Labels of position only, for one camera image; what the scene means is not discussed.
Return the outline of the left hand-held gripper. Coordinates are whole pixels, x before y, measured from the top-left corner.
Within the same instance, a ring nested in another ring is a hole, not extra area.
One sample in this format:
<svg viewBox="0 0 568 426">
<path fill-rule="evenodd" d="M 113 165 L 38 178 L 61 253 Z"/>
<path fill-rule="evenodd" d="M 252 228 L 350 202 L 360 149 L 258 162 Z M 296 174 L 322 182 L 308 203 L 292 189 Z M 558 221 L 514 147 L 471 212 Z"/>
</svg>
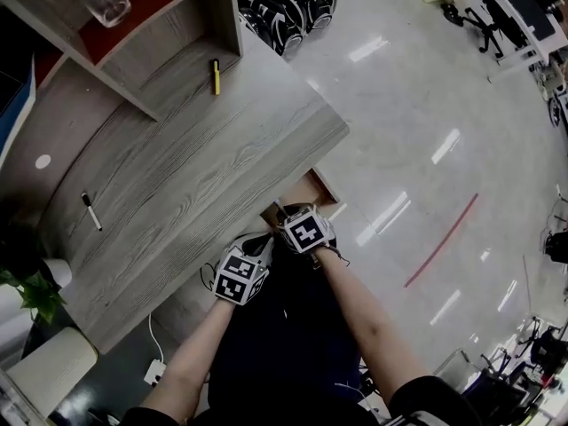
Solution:
<svg viewBox="0 0 568 426">
<path fill-rule="evenodd" d="M 271 233 L 240 235 L 218 266 L 213 293 L 237 305 L 250 301 L 269 274 L 273 245 Z"/>
</svg>

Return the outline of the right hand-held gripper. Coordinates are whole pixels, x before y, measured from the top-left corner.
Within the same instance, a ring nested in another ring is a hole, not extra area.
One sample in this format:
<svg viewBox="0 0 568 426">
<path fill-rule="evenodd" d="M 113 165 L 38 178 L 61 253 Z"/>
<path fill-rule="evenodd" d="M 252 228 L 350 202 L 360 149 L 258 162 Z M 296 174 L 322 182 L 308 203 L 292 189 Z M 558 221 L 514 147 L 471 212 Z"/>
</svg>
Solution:
<svg viewBox="0 0 568 426">
<path fill-rule="evenodd" d="M 303 254 L 318 247 L 336 248 L 334 227 L 315 204 L 290 204 L 277 213 L 277 229 L 290 249 Z"/>
</svg>

